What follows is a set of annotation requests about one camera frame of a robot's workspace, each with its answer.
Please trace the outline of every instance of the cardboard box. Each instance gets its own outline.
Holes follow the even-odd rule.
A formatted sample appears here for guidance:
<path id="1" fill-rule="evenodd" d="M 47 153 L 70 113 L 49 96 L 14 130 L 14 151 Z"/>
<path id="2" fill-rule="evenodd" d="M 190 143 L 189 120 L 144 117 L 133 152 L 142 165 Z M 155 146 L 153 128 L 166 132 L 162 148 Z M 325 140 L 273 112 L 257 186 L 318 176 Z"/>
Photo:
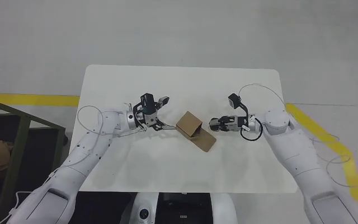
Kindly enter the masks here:
<path id="1" fill-rule="evenodd" d="M 176 124 L 178 132 L 189 139 L 204 152 L 208 152 L 216 138 L 201 127 L 202 121 L 187 111 Z"/>

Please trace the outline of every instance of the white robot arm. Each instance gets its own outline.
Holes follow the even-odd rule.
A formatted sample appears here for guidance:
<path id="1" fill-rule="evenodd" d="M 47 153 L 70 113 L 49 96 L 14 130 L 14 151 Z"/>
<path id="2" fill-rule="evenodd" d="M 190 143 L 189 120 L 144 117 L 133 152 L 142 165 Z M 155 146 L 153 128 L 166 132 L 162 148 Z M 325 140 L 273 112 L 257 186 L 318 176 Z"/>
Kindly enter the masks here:
<path id="1" fill-rule="evenodd" d="M 10 224 L 65 224 L 74 212 L 76 195 L 83 182 L 112 143 L 115 135 L 130 134 L 141 124 L 155 130 L 175 129 L 157 118 L 158 110 L 169 97 L 154 101 L 152 94 L 141 97 L 141 103 L 128 111 L 107 111 L 98 115 L 98 126 L 88 131 L 74 146 L 63 164 L 12 211 Z"/>
<path id="2" fill-rule="evenodd" d="M 291 115 L 285 110 L 275 110 L 258 119 L 248 114 L 239 96 L 230 95 L 229 100 L 233 108 L 244 109 L 246 116 L 213 118 L 209 123 L 211 130 L 240 131 L 241 135 L 247 130 L 259 133 L 259 137 L 263 133 L 274 155 L 301 190 L 304 209 L 312 224 L 357 223 L 357 204 L 335 190 L 328 174 L 318 164 L 312 141 Z"/>

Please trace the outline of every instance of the white table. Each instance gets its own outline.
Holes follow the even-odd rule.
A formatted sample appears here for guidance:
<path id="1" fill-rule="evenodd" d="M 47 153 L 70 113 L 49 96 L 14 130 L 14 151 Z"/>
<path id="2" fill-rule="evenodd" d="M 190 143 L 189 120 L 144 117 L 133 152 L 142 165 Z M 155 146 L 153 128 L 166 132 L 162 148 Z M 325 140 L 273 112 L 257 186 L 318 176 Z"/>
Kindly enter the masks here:
<path id="1" fill-rule="evenodd" d="M 233 68 L 185 68 L 142 66 L 89 66 L 84 77 L 78 108 L 94 105 L 101 110 L 128 108 L 146 92 L 155 100 L 169 96 L 158 117 L 175 125 L 189 110 L 203 121 L 203 128 L 217 138 L 203 152 L 176 130 L 145 133 L 114 139 L 104 157 L 81 187 L 82 191 L 113 192 L 229 192 L 293 193 L 297 185 L 279 164 L 262 137 L 248 142 L 239 133 L 213 133 L 211 118 L 243 115 L 228 104 L 232 92 L 250 83 L 272 88 L 281 97 L 275 70 Z M 283 109 L 277 96 L 265 88 L 251 86 L 241 93 L 250 113 Z M 81 121 L 97 124 L 97 111 L 84 109 Z M 85 134 L 76 120 L 71 148 Z"/>

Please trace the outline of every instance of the metal frame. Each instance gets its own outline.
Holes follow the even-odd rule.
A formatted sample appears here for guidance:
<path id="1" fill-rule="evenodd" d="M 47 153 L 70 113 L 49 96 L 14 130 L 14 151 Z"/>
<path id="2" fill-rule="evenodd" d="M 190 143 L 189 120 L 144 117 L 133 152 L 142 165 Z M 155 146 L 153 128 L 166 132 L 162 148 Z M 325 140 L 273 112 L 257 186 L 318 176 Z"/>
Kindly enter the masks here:
<path id="1" fill-rule="evenodd" d="M 60 165 L 61 153 L 63 148 L 63 139 L 65 136 L 65 128 L 57 124 L 48 122 L 47 120 L 32 116 L 31 114 L 25 113 L 21 110 L 17 110 L 5 104 L 0 104 L 0 110 L 9 112 L 13 115 L 20 117 L 20 123 L 14 142 L 14 146 L 11 153 L 10 166 L 6 172 L 6 177 L 3 183 L 3 189 L 0 196 L 0 220 L 5 218 L 8 211 L 11 209 L 12 198 L 15 194 L 15 186 L 17 182 L 17 174 L 20 169 L 23 152 L 27 141 L 27 135 L 30 129 L 31 121 L 38 122 L 51 128 L 58 130 L 56 149 L 53 160 L 52 170 L 56 169 Z"/>

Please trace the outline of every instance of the yellow tape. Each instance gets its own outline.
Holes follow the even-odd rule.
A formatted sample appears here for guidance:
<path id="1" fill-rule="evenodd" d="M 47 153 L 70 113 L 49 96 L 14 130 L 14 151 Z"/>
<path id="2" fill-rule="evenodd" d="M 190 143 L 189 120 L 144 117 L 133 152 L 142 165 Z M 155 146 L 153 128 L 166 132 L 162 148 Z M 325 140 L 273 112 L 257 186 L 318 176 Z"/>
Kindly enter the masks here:
<path id="1" fill-rule="evenodd" d="M 346 175 L 347 185 L 357 186 L 358 175 L 356 165 L 354 163 L 353 153 L 341 142 L 338 142 L 335 137 L 326 132 L 319 124 L 312 120 L 309 116 L 305 115 L 300 109 L 293 104 L 286 104 L 286 110 L 291 113 L 297 122 L 304 128 L 309 130 L 321 142 L 324 142 L 331 150 L 340 156 L 350 156 L 350 160 L 342 164 L 343 170 Z M 342 157 L 342 161 L 346 161 L 347 157 Z M 358 188 L 350 188 L 352 197 L 358 201 Z"/>
<path id="2" fill-rule="evenodd" d="M 34 106 L 78 106 L 79 96 L 0 94 L 0 103 Z"/>

